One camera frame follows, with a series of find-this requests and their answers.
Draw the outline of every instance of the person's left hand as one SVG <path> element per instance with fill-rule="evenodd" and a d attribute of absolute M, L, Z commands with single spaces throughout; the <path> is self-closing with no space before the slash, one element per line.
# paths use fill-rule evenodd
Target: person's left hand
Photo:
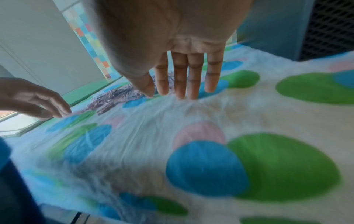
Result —
<path fill-rule="evenodd" d="M 71 113 L 70 106 L 57 92 L 16 78 L 0 78 L 0 110 L 42 119 L 61 118 Z"/>

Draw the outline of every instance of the black mesh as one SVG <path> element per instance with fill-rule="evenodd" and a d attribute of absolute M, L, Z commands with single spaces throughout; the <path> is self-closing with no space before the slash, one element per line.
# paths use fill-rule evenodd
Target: black mesh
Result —
<path fill-rule="evenodd" d="M 300 61 L 354 50 L 354 0 L 316 0 Z"/>

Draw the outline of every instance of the colorful mosaic tile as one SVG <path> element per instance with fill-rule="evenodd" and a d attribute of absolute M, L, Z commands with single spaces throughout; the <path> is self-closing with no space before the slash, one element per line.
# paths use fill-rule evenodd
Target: colorful mosaic tile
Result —
<path fill-rule="evenodd" d="M 120 74 L 114 70 L 108 56 L 97 36 L 93 33 L 87 15 L 81 3 L 65 10 L 63 15 L 69 23 L 71 29 L 75 32 L 82 45 L 86 48 L 98 68 L 106 79 L 119 78 Z"/>

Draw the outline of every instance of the hand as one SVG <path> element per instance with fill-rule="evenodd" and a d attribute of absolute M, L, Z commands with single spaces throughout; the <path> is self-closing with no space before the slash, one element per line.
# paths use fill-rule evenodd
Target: hand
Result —
<path fill-rule="evenodd" d="M 205 91 L 220 77 L 227 39 L 241 24 L 252 0 L 86 0 L 90 22 L 112 66 L 138 90 L 168 94 L 167 54 L 172 51 L 175 93 L 198 97 L 204 53 L 208 68 Z"/>
<path fill-rule="evenodd" d="M 43 119 L 71 113 L 70 106 L 58 93 L 24 79 L 7 78 L 0 78 L 0 110 Z"/>

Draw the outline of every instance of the purple shredded pile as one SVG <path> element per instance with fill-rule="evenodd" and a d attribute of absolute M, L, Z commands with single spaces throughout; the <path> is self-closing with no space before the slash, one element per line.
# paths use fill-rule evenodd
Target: purple shredded pile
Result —
<path fill-rule="evenodd" d="M 155 84 L 155 96 L 159 95 L 156 89 L 155 76 L 152 77 Z M 174 74 L 173 72 L 169 73 L 169 94 L 174 92 Z M 98 110 L 98 114 L 104 114 L 113 107 L 118 104 L 126 103 L 132 100 L 137 100 L 142 97 L 145 97 L 138 90 L 135 90 L 131 84 L 126 84 L 124 86 L 120 86 L 118 88 L 112 89 L 108 92 L 105 92 L 95 98 L 92 99 L 92 103 L 90 103 L 86 109 L 82 112 L 89 110 Z"/>

